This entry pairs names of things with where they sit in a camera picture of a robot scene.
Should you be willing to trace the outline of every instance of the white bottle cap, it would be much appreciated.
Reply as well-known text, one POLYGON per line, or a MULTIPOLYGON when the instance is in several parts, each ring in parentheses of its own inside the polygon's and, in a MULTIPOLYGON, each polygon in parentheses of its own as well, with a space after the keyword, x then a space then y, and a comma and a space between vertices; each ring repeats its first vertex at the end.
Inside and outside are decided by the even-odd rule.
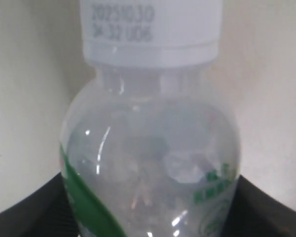
POLYGON ((218 53, 222 0, 80 0, 90 65, 173 68, 218 53))

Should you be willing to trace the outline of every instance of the plastic bottle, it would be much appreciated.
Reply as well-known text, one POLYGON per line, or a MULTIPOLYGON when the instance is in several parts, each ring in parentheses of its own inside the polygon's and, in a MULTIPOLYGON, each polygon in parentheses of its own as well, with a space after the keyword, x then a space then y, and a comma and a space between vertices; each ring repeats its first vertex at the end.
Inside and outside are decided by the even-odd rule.
POLYGON ((96 67, 61 135, 61 167, 82 237, 218 237, 239 140, 204 78, 221 0, 81 0, 96 67))

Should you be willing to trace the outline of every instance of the bottle neck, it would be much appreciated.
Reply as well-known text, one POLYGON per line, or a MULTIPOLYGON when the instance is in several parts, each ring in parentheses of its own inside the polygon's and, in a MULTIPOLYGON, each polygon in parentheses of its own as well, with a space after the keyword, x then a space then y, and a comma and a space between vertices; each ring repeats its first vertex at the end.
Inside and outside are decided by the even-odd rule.
POLYGON ((152 70, 113 68, 97 70, 103 88, 123 97, 177 97, 199 91, 204 67, 152 70))

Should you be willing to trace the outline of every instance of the transparent plastic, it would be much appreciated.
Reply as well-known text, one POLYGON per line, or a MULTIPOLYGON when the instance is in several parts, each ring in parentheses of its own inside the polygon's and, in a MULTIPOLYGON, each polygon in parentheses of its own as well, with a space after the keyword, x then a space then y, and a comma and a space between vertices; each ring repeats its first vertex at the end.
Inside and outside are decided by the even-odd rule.
POLYGON ((75 98, 61 164, 83 237, 104 237, 98 229, 105 223, 100 215, 93 226, 84 218, 91 209, 75 207, 85 200, 68 188, 64 157, 120 236, 220 235, 239 175, 239 139, 232 113, 202 72, 102 66, 75 98))

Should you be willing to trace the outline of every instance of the green stripe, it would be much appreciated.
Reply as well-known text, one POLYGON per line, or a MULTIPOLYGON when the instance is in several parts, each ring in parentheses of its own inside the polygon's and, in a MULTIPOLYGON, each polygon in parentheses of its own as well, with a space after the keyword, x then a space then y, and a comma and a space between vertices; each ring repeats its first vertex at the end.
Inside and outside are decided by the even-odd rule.
POLYGON ((67 173, 64 183, 77 221, 97 237, 127 237, 114 216, 77 175, 62 146, 60 150, 67 173))

